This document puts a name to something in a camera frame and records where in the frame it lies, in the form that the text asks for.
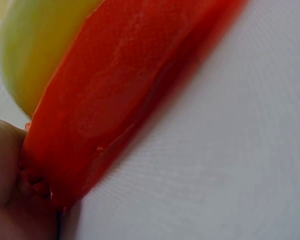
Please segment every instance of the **finger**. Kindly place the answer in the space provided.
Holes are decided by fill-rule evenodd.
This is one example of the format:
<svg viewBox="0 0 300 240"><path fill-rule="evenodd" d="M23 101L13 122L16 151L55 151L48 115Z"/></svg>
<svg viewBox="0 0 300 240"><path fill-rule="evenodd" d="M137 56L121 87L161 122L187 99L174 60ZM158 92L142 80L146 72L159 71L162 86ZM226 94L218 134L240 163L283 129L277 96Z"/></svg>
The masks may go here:
<svg viewBox="0 0 300 240"><path fill-rule="evenodd" d="M42 177L37 174L35 171L31 170L30 168L24 168L21 169L21 175L22 177L30 184L33 185L40 180L42 180Z"/></svg>
<svg viewBox="0 0 300 240"><path fill-rule="evenodd" d="M37 182L33 185L33 189L43 199L49 197L50 195L49 185L45 184L44 182Z"/></svg>
<svg viewBox="0 0 300 240"><path fill-rule="evenodd" d="M17 166L25 132L0 120L0 205L8 202L17 179Z"/></svg>
<svg viewBox="0 0 300 240"><path fill-rule="evenodd" d="M23 197L28 199L32 198L34 195L37 194L36 190L31 186L25 179L19 175L16 180L16 189Z"/></svg>

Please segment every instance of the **red pepper slice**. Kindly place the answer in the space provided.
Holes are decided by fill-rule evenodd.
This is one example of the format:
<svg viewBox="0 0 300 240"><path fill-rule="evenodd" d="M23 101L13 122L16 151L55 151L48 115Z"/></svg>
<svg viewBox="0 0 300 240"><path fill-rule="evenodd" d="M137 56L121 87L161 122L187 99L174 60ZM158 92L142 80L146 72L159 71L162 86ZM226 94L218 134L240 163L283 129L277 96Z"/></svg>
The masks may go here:
<svg viewBox="0 0 300 240"><path fill-rule="evenodd" d="M100 180L187 56L243 2L105 0L87 18L22 149L48 179L56 206L71 207Z"/></svg>

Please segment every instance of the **red vegetable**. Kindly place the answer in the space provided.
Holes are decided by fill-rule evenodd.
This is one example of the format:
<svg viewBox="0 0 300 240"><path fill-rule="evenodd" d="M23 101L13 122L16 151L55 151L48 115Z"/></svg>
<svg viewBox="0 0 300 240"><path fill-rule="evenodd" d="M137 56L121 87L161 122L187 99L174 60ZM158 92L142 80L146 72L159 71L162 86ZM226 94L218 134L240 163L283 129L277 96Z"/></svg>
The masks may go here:
<svg viewBox="0 0 300 240"><path fill-rule="evenodd" d="M96 184L191 54L211 47L212 30L243 2L105 0L87 18L22 149L56 206L72 206Z"/></svg>

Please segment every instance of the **yellow bell pepper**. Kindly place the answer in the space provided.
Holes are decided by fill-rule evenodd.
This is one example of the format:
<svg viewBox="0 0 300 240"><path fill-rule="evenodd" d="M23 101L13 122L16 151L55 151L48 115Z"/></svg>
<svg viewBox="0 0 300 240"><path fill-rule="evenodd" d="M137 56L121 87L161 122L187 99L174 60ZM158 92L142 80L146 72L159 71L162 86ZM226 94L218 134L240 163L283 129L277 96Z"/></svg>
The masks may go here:
<svg viewBox="0 0 300 240"><path fill-rule="evenodd" d="M0 0L0 18L8 0ZM0 27L3 83L32 117L85 19L101 0L13 0Z"/></svg>

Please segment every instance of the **hand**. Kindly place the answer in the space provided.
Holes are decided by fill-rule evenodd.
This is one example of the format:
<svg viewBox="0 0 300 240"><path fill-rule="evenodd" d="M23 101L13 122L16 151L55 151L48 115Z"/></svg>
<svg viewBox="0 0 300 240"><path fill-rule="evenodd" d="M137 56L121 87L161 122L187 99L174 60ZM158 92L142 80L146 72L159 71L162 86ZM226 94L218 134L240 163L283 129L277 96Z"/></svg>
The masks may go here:
<svg viewBox="0 0 300 240"><path fill-rule="evenodd" d="M26 132L0 121L0 240L55 240L57 212L48 183L19 166Z"/></svg>

